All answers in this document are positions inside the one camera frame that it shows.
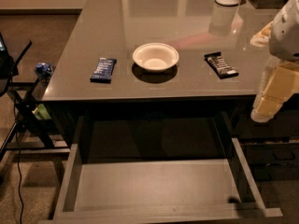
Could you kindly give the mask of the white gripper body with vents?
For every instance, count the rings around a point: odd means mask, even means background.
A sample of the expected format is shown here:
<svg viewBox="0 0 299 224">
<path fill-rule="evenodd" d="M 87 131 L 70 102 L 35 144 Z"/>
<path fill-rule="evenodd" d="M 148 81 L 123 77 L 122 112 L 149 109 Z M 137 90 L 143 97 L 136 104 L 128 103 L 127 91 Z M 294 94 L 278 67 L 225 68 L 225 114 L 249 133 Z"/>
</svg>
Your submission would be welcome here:
<svg viewBox="0 0 299 224">
<path fill-rule="evenodd" d="M 299 61 L 298 7 L 284 7 L 276 15 L 269 38 L 269 50 L 281 60 Z"/>
</svg>

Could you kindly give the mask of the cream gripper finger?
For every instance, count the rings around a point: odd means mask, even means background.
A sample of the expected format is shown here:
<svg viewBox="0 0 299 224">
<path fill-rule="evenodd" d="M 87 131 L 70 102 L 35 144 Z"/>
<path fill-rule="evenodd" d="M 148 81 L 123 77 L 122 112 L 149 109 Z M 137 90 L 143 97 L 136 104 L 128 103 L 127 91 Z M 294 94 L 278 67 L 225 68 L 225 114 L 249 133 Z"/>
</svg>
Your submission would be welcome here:
<svg viewBox="0 0 299 224">
<path fill-rule="evenodd" d="M 265 47 L 269 44 L 269 38 L 272 30 L 273 22 L 269 22 L 265 27 L 254 35 L 251 40 L 250 44 L 255 47 Z"/>
<path fill-rule="evenodd" d="M 299 91 L 299 63 L 280 61 L 273 68 L 267 67 L 251 111 L 256 122 L 272 119 L 281 107 Z"/>
</svg>

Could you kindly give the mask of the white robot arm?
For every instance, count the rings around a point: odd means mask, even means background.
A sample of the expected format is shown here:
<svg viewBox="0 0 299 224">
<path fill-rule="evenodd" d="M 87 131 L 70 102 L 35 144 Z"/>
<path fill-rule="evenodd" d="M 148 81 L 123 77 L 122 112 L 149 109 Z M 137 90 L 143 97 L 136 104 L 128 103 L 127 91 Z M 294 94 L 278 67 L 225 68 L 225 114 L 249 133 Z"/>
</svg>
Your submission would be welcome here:
<svg viewBox="0 0 299 224">
<path fill-rule="evenodd" d="M 250 44 L 270 52 L 250 114 L 264 123 L 299 91 L 299 0 L 289 0 Z"/>
</svg>

